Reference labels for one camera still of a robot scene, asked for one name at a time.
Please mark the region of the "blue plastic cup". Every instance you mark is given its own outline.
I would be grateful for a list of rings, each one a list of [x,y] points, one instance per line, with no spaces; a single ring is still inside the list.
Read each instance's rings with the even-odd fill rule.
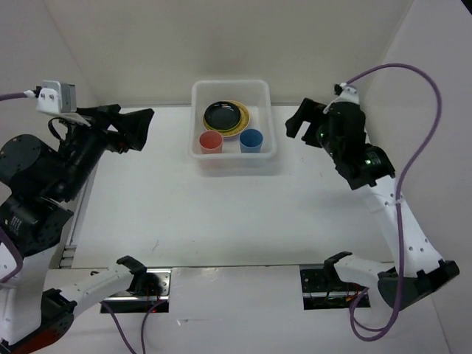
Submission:
[[[257,129],[246,129],[239,135],[242,153],[259,153],[263,145],[263,135]]]

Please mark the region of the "black glossy plate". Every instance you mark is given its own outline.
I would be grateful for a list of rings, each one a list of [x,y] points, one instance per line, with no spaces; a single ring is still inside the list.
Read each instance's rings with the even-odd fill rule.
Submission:
[[[204,121],[218,131],[233,129],[241,120],[240,109],[229,101],[218,101],[209,105],[204,112]]]

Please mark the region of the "red plastic cup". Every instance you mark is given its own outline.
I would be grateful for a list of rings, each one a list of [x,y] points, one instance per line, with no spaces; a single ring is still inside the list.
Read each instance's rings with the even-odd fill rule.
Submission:
[[[198,139],[203,154],[221,153],[223,150],[223,136],[217,131],[205,131]]]

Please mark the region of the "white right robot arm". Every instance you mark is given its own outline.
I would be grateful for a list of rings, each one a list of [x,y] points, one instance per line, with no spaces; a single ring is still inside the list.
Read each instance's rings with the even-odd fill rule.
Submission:
[[[390,308],[404,310],[457,277],[458,265],[432,246],[396,190],[399,181],[386,152],[367,141],[360,105],[327,106],[305,98],[285,123],[287,136],[294,138],[304,122],[309,126],[302,141],[327,152],[338,174],[379,223],[393,257],[392,263],[379,263],[342,251],[324,261],[325,285],[338,290],[356,283],[377,293]]]

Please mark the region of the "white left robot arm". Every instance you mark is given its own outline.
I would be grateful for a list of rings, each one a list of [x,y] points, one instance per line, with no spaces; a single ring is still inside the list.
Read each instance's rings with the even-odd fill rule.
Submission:
[[[54,149],[22,134],[1,148],[1,182],[10,196],[1,205],[1,351],[32,353],[57,342],[72,322],[120,291],[140,294],[148,270],[130,256],[64,289],[45,289],[49,265],[74,199],[106,151],[145,146],[154,112],[122,113],[119,105],[78,110],[81,122],[62,118],[67,132]]]

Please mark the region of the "translucent white plastic bin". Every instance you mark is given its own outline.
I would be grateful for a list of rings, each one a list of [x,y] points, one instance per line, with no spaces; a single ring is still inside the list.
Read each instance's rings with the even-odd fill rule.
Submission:
[[[259,130],[263,145],[259,153],[242,153],[239,137],[223,141],[221,153],[203,154],[198,139],[209,126],[204,122],[204,112],[212,103],[229,101],[240,107],[242,125],[233,131],[248,128]],[[277,152],[274,120],[268,84],[263,80],[200,80],[192,87],[190,132],[188,151],[202,170],[216,173],[263,170],[273,161]]]

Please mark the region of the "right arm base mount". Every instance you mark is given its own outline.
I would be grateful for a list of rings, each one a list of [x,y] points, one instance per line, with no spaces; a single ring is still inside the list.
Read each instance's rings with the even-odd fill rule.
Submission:
[[[364,290],[352,282],[330,281],[322,265],[301,267],[299,274],[305,310],[348,308]]]

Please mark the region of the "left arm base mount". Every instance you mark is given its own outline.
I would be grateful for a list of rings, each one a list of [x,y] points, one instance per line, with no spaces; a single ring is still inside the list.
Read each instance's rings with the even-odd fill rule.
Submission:
[[[171,268],[149,268],[147,276],[141,280],[137,290],[122,290],[106,297],[103,302],[115,314],[146,313],[159,303],[153,312],[168,312],[170,298]]]

